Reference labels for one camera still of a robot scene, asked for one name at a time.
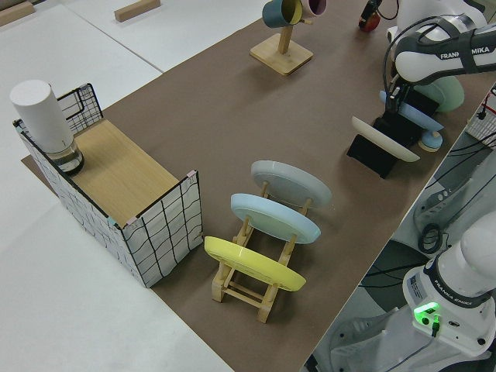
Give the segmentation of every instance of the wire grid panel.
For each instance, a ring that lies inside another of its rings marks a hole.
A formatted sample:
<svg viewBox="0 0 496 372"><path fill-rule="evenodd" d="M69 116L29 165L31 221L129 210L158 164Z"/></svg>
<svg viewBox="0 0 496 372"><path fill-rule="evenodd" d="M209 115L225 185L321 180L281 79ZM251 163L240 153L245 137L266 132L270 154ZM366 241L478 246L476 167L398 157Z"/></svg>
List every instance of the wire grid panel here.
<svg viewBox="0 0 496 372"><path fill-rule="evenodd" d="M69 182L24 133L20 133L20 136L62 205L89 234L127 268L131 275L144 285L133 256L122 237L122 232L116 227L115 222L92 204L90 199L81 193L81 190Z"/></svg>
<svg viewBox="0 0 496 372"><path fill-rule="evenodd" d="M485 106L485 117L479 119L477 113L483 111ZM493 146L494 136L491 134L496 133L496 98L492 93L489 93L489 99L484 104L479 106L474 116L470 119L467 125L467 133L477 140L481 140L484 145Z"/></svg>
<svg viewBox="0 0 496 372"><path fill-rule="evenodd" d="M194 171L124 228L147 287L168 275L203 242L201 210L198 172Z"/></svg>
<svg viewBox="0 0 496 372"><path fill-rule="evenodd" d="M70 91L57 100L73 135L103 118L95 90L90 83ZM22 120L19 120L18 124L22 131L33 140Z"/></svg>

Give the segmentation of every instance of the white plate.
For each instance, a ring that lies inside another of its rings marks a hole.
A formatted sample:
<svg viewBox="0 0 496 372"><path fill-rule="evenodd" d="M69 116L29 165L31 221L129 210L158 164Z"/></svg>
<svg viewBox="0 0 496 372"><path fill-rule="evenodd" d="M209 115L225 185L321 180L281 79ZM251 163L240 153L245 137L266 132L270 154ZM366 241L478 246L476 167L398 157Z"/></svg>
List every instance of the white plate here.
<svg viewBox="0 0 496 372"><path fill-rule="evenodd" d="M389 152L394 157L409 163L420 159L419 155L416 153L413 153L355 116L351 118L351 123L353 124L353 128L355 128L360 135L378 145L382 150Z"/></svg>
<svg viewBox="0 0 496 372"><path fill-rule="evenodd" d="M231 196L231 210L242 221L248 217L253 228L286 242L296 235L296 243L309 244L320 236L319 227L310 219L260 196L234 194Z"/></svg>
<svg viewBox="0 0 496 372"><path fill-rule="evenodd" d="M329 204L332 193L317 177L297 167L272 160L252 164L251 175L262 188L268 182L267 193L291 205L303 206L308 198L311 207Z"/></svg>

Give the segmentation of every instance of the brown table mat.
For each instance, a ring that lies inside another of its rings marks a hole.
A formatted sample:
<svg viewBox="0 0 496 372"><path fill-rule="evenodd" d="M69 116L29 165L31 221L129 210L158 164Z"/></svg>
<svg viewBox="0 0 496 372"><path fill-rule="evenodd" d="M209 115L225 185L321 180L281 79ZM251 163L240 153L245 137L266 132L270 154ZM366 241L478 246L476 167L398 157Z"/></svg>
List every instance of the brown table mat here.
<svg viewBox="0 0 496 372"><path fill-rule="evenodd" d="M236 371L299 370L495 80L493 74L461 77L464 105L436 116L446 126L442 149L414 146L420 161L398 162L386 180L379 178L346 155L356 134L352 115L372 122L384 111L381 65L385 30L394 23L382 20L362 33L357 23L364 6L328 2L313 26L296 26L292 39L315 56L288 77L250 57L251 47L280 32L258 21L104 111L172 174L199 170L205 235L237 233L241 221L230 211L230 195L258 193L250 176L255 160L300 167L331 188L332 204L308 214L322 235L296 246L289 263L307 284L295 293L279 291L267 324L235 298L211 300L218 264L202 247L153 287ZM393 2L381 10L394 14ZM277 259L282 243L255 233L249 247Z"/></svg>

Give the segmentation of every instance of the plate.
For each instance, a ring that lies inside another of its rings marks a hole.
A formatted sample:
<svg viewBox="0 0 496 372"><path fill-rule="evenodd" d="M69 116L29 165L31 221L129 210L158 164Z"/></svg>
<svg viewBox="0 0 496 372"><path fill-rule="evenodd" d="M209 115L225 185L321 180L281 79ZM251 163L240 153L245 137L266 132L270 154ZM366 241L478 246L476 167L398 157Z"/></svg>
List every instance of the plate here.
<svg viewBox="0 0 496 372"><path fill-rule="evenodd" d="M465 100L462 84L454 76L445 76L431 84L413 87L418 93L439 103L436 111L448 112L457 109Z"/></svg>
<svg viewBox="0 0 496 372"><path fill-rule="evenodd" d="M306 283L304 277L285 265L227 240L206 236L205 251L235 270L286 291L297 291Z"/></svg>
<svg viewBox="0 0 496 372"><path fill-rule="evenodd" d="M231 196L231 210L242 221L274 238L289 242L296 235L296 243L309 244L320 236L319 227L310 219L286 205L250 194Z"/></svg>
<svg viewBox="0 0 496 372"><path fill-rule="evenodd" d="M329 204L332 193L317 177L297 167L272 160L258 160L251 166L251 175L262 188L269 184L267 193L291 205L303 206L308 198L311 207Z"/></svg>
<svg viewBox="0 0 496 372"><path fill-rule="evenodd" d="M355 128L360 135L378 145L382 150L389 152L392 156L409 163L420 159L419 155L416 153L413 153L406 147L400 145L398 142L395 142L385 134L379 132L373 126L369 126L366 122L356 118L355 116L351 118L351 123L353 128Z"/></svg>
<svg viewBox="0 0 496 372"><path fill-rule="evenodd" d="M386 102L386 92L381 91L379 93L379 97L383 103ZM420 126L423 129L427 129L431 132L438 132L444 126L439 124L436 120L431 118L430 116L424 114L422 111L416 109L415 107L409 105L408 103L402 102L400 105L400 109L398 113L401 116L404 116L406 119L414 122L416 125Z"/></svg>

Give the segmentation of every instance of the black stand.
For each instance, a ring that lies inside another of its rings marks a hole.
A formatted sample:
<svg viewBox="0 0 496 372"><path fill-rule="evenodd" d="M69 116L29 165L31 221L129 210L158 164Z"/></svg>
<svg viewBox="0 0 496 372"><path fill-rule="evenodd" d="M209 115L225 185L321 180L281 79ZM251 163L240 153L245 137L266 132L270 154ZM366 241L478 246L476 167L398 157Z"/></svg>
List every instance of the black stand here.
<svg viewBox="0 0 496 372"><path fill-rule="evenodd" d="M439 106L437 102L421 95L413 89L410 89L406 95L405 103L408 103L428 116L432 116ZM406 148L417 143L423 131L421 127L404 116L388 111L384 112L380 118L377 118L372 126ZM382 178L386 178L398 160L397 157L382 150L379 146L361 135L355 137L346 155L357 159L363 165L378 173Z"/></svg>

